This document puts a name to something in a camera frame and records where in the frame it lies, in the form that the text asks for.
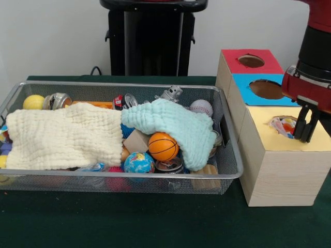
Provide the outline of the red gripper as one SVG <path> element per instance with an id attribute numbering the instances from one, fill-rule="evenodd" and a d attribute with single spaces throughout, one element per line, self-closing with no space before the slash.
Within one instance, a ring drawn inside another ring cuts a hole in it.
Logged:
<path id="1" fill-rule="evenodd" d="M 330 113 L 330 79 L 321 79 L 299 71 L 296 66 L 286 70 L 282 80 L 284 96 L 298 102 L 302 106 L 293 136 L 297 140 L 309 143 L 314 133 L 321 112 Z M 308 111 L 311 110 L 310 122 L 306 122 Z"/>

